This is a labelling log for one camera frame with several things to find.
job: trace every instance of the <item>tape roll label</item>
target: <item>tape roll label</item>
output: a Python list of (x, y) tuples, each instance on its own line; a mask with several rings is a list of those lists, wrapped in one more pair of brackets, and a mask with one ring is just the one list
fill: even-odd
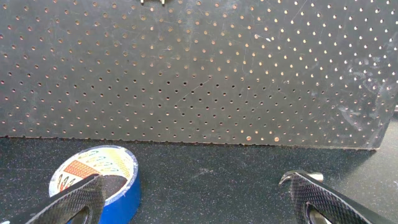
[(138, 172), (138, 163), (130, 151), (119, 146), (100, 146), (75, 154), (55, 171), (50, 181), (49, 194), (53, 196), (91, 174), (119, 175), (127, 182), (105, 205), (117, 200), (131, 185)]

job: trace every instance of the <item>silver metal object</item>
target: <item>silver metal object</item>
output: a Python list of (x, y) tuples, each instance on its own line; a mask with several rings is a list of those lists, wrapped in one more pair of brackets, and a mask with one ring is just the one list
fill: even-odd
[(0, 0), (0, 135), (378, 148), (397, 4)]
[(321, 183), (323, 182), (323, 174), (320, 173), (320, 172), (308, 173), (308, 172), (306, 172), (306, 171), (304, 171), (304, 170), (292, 170), (292, 171), (286, 172), (286, 173), (282, 176), (282, 178), (281, 178), (280, 181), (279, 181), (279, 187), (280, 187), (284, 182), (286, 182), (287, 180), (291, 180), (291, 178), (292, 178), (296, 173), (299, 173), (299, 174), (306, 174), (306, 175), (308, 175), (309, 177), (312, 177), (312, 178), (314, 178), (315, 180), (317, 180), (317, 181), (319, 181), (319, 182), (321, 182)]

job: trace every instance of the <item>black table surface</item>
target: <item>black table surface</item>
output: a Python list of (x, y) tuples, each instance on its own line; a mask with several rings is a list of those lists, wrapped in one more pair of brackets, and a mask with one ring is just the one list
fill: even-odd
[(322, 172), (324, 183), (398, 222), (398, 120), (378, 151), (218, 146), (78, 139), (0, 139), (0, 221), (49, 196), (58, 166), (93, 146), (131, 150), (142, 200), (132, 223), (296, 223), (288, 170)]

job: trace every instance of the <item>speckled gray floor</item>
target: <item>speckled gray floor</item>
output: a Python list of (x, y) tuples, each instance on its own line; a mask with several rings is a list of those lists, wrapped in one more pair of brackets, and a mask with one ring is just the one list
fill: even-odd
[(137, 157), (141, 206), (133, 223), (295, 223), (285, 171), (325, 175), (325, 183), (398, 221), (398, 121), (380, 151), (270, 146), (154, 144), (76, 139), (0, 139), (0, 220), (48, 197), (54, 170), (74, 153), (102, 144)]

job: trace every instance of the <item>speckled black surface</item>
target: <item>speckled black surface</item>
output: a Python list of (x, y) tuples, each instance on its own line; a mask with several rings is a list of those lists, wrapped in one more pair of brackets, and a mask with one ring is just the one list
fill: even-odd
[(140, 165), (133, 223), (295, 223), (285, 171), (319, 171), (325, 183), (398, 221), (398, 121), (379, 151), (158, 144), (76, 139), (0, 139), (0, 220), (48, 197), (54, 170), (80, 150), (130, 149)]

